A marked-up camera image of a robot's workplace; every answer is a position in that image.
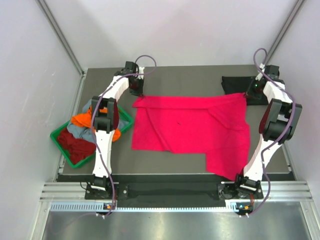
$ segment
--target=white wall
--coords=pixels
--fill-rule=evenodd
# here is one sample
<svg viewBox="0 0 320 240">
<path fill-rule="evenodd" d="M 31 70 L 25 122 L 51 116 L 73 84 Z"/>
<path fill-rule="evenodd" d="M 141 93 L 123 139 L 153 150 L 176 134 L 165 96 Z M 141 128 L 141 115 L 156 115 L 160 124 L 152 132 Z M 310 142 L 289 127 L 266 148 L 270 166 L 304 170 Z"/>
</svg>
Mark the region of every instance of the white wall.
<svg viewBox="0 0 320 240">
<path fill-rule="evenodd" d="M 271 64 L 302 104 L 293 138 L 288 142 L 293 163 L 307 180 L 320 211 L 320 1 L 307 0 L 276 50 Z"/>
<path fill-rule="evenodd" d="M 0 238 L 25 240 L 80 75 L 35 0 L 0 3 Z"/>
<path fill-rule="evenodd" d="M 46 0 L 83 68 L 252 64 L 295 0 Z M 141 60 L 141 64 L 152 64 Z"/>
</svg>

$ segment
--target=green basket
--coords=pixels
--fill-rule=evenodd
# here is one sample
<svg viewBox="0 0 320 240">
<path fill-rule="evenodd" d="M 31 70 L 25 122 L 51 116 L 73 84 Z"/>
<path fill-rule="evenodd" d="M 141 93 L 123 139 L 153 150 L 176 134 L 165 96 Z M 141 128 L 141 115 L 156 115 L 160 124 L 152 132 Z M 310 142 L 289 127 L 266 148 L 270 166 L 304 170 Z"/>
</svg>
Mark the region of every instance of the green basket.
<svg viewBox="0 0 320 240">
<path fill-rule="evenodd" d="M 129 122 L 124 128 L 121 129 L 121 135 L 124 134 L 125 132 L 127 132 L 130 128 L 132 128 L 133 124 L 134 124 L 134 120 L 133 118 L 125 112 L 125 110 L 122 109 L 122 107 L 120 107 L 118 105 L 118 111 L 119 111 L 119 117 L 120 119 Z M 68 126 L 68 122 L 66 122 L 65 124 L 63 124 L 61 127 L 57 128 L 56 130 L 54 130 L 51 134 L 50 134 L 50 138 L 52 139 L 52 141 L 55 143 L 55 145 L 58 147 L 58 149 L 60 150 L 60 152 L 63 154 L 63 156 L 65 157 L 65 159 L 67 160 L 67 162 L 70 164 L 70 166 L 74 169 L 76 168 L 80 168 L 82 167 L 84 164 L 86 164 L 87 162 L 89 162 L 91 159 L 93 159 L 96 156 L 96 153 L 87 156 L 85 159 L 79 161 L 77 164 L 73 164 L 70 160 L 70 154 L 69 151 L 64 149 L 57 141 L 58 136 L 60 135 L 61 131 L 66 128 Z"/>
</svg>

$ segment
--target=dark red cloth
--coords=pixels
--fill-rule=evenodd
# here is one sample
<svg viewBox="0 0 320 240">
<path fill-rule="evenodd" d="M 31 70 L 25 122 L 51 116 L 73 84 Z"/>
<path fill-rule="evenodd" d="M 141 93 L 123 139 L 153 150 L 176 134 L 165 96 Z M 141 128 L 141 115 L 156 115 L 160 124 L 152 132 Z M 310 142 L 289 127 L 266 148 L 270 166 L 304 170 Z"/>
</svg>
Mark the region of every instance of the dark red cloth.
<svg viewBox="0 0 320 240">
<path fill-rule="evenodd" d="M 247 102 L 243 93 L 145 96 L 133 107 L 137 108 L 134 150 L 205 154 L 208 172 L 233 181 L 248 162 L 250 128 L 245 121 Z"/>
<path fill-rule="evenodd" d="M 57 138 L 61 146 L 69 151 L 70 160 L 73 164 L 77 164 L 86 157 L 94 154 L 96 145 L 92 142 L 74 136 L 68 132 L 67 128 L 63 129 Z"/>
</svg>

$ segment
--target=metal floor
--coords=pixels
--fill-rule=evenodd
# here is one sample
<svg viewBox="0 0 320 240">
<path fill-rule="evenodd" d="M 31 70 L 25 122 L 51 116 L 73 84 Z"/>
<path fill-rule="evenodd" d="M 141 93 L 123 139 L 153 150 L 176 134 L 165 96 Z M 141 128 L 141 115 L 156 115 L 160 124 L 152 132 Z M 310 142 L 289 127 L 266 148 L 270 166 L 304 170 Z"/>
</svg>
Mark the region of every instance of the metal floor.
<svg viewBox="0 0 320 240">
<path fill-rule="evenodd" d="M 90 68 L 87 72 L 79 103 L 79 109 L 94 95 L 101 94 L 113 79 L 119 68 Z M 209 97 L 224 94 L 221 76 L 255 76 L 253 65 L 221 66 L 174 66 L 158 67 L 145 77 L 144 93 L 154 96 L 193 96 Z M 137 99 L 124 92 L 119 105 L 133 118 L 136 109 L 132 104 Z M 248 106 L 246 121 L 250 125 L 251 147 L 249 158 L 259 140 L 258 126 L 266 106 Z M 137 151 L 131 149 L 133 128 L 112 144 L 111 165 L 113 174 L 205 174 L 206 160 L 204 154 L 172 154 L 160 151 Z M 64 175 L 91 174 L 95 160 L 81 168 L 64 166 Z M 282 148 L 272 157 L 267 166 L 268 173 L 288 173 L 288 165 Z"/>
<path fill-rule="evenodd" d="M 87 215 L 52 234 L 83 214 L 50 212 L 43 240 L 311 240 L 299 202 L 268 202 L 250 218 L 217 212 L 116 212 L 105 220 Z"/>
</svg>

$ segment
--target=gray cloth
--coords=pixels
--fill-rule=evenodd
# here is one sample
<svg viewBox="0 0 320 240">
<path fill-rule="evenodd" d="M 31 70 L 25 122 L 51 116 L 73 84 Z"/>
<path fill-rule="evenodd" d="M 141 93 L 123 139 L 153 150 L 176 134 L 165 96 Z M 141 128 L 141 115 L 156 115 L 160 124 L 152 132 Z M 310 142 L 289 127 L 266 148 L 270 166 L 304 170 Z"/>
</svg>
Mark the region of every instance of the gray cloth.
<svg viewBox="0 0 320 240">
<path fill-rule="evenodd" d="M 85 114 L 91 106 L 91 99 L 87 102 L 86 105 L 82 108 L 82 113 Z M 118 129 L 121 131 L 129 122 L 124 121 L 122 119 L 119 120 Z M 69 133 L 73 135 L 75 139 L 84 139 L 90 143 L 94 143 L 94 138 L 92 136 L 91 130 L 88 127 L 80 127 L 74 125 L 71 121 L 66 127 Z"/>
</svg>

